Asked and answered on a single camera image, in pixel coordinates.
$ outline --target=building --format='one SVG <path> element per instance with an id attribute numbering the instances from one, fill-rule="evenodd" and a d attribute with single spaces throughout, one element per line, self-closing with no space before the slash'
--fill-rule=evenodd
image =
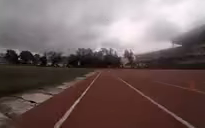
<path id="1" fill-rule="evenodd" d="M 139 54 L 138 63 L 150 67 L 201 67 L 205 66 L 205 24 L 172 40 L 178 47 Z"/>

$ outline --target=sky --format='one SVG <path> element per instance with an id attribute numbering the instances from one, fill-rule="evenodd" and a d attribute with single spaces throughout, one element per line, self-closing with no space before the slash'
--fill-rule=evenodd
<path id="1" fill-rule="evenodd" d="M 205 0 L 0 0 L 0 50 L 171 47 L 205 23 Z"/>

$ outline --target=track lane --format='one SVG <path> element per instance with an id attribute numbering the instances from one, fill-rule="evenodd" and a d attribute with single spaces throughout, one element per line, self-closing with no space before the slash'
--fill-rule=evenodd
<path id="1" fill-rule="evenodd" d="M 185 128 L 109 72 L 90 88 L 62 128 Z"/>
<path id="2" fill-rule="evenodd" d="M 154 75 L 148 75 L 153 71 L 114 70 L 112 72 L 191 124 L 198 128 L 205 128 L 205 95 L 156 84 L 153 82 Z M 168 76 L 169 73 L 162 73 L 162 75 Z"/>
<path id="3" fill-rule="evenodd" d="M 80 97 L 97 73 L 55 95 L 35 108 L 14 119 L 16 128 L 53 128 L 55 123 Z"/>

